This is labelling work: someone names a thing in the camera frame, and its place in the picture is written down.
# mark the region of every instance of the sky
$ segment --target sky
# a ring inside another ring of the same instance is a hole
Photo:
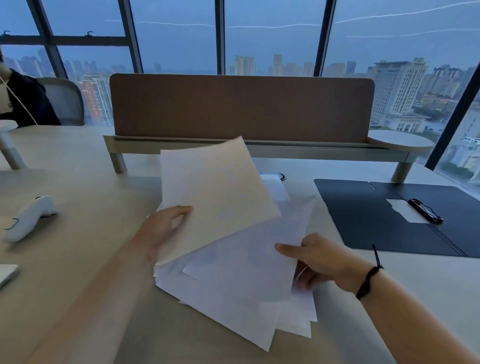
[[[25,0],[0,0],[0,31],[38,34]],[[214,0],[131,0],[146,71],[216,72]],[[117,0],[43,0],[56,35],[123,36]],[[227,69],[236,55],[267,72],[283,63],[315,62],[325,0],[225,0]],[[424,57],[430,68],[466,69],[480,59],[480,0],[337,0],[325,64],[356,61],[356,72],[380,60]],[[38,46],[3,46],[7,57],[36,55]],[[60,47],[64,59],[132,68],[128,48]]]

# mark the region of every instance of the earphone wire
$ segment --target earphone wire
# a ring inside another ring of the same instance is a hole
[[[15,98],[18,100],[18,102],[20,102],[20,105],[22,105],[25,109],[26,112],[28,112],[28,115],[30,115],[30,117],[32,118],[33,122],[35,123],[35,125],[38,125],[38,123],[36,122],[36,120],[34,119],[34,117],[32,116],[32,114],[30,114],[30,112],[28,111],[28,109],[25,107],[25,105],[23,104],[23,102],[20,101],[20,99],[17,97],[16,94],[13,93],[12,89],[10,87],[8,87],[8,84],[3,80],[2,76],[0,76],[0,80],[2,80],[2,82],[5,84],[5,86],[7,86],[7,89],[12,93],[12,95],[15,96]]]

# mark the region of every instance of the black cord bracelet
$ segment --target black cord bracelet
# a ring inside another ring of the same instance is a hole
[[[370,278],[372,278],[375,274],[378,273],[380,269],[383,269],[383,267],[380,265],[380,259],[378,258],[378,253],[377,249],[375,248],[375,245],[372,245],[373,251],[375,252],[375,259],[377,260],[377,266],[373,267],[370,269],[370,271],[367,273],[367,276],[365,277],[365,281],[361,284],[360,289],[355,297],[360,300],[362,297],[365,297],[368,292],[370,292]]]

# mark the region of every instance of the person's right arm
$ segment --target person's right arm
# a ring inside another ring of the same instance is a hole
[[[306,265],[297,283],[307,289],[333,280],[341,289],[356,294],[374,266],[350,248],[318,234],[304,238],[301,247],[277,244],[276,249],[298,259],[300,269]],[[383,269],[370,282],[370,292],[361,303],[398,364],[480,363],[474,353]]]

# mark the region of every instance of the brown privacy screen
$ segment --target brown privacy screen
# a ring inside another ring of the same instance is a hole
[[[365,143],[371,79],[114,74],[115,134]]]

